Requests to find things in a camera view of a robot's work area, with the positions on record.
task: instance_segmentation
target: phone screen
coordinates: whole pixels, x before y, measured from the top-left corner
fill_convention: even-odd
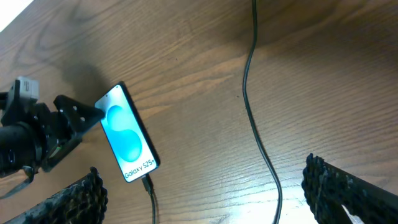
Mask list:
[[[101,124],[127,182],[158,167],[152,144],[124,85],[114,86],[95,107],[105,113]]]

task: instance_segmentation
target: black wire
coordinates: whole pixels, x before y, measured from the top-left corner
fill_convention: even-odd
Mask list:
[[[246,62],[246,66],[244,68],[244,75],[243,75],[243,84],[242,84],[242,91],[243,91],[243,99],[244,99],[244,104],[246,106],[246,111],[248,112],[248,117],[250,120],[250,125],[253,130],[254,138],[256,138],[257,145],[260,149],[260,152],[262,154],[262,157],[264,158],[271,174],[272,177],[275,180],[276,187],[278,189],[278,204],[275,212],[275,217],[274,217],[274,224],[279,223],[279,218],[280,218],[280,213],[282,210],[282,186],[280,184],[278,175],[276,174],[276,171],[274,169],[274,166],[271,163],[271,160],[269,159],[267,152],[261,142],[260,135],[258,133],[258,130],[256,128],[256,123],[254,122],[253,114],[251,113],[250,109],[250,104],[249,104],[249,99],[248,99],[248,93],[246,91],[246,83],[248,80],[248,74],[249,74],[249,68],[250,68],[250,62],[251,58],[253,57],[254,49],[256,48],[257,44],[257,4],[256,0],[252,0],[252,16],[253,16],[253,43],[250,49],[249,57]]]
[[[150,194],[150,201],[152,203],[152,224],[156,224],[156,204],[153,192]]]
[[[144,184],[145,190],[148,192],[150,196],[150,202],[152,203],[152,223],[156,224],[156,203],[155,203],[154,184],[152,183],[149,174],[146,174],[142,178],[142,183]]]

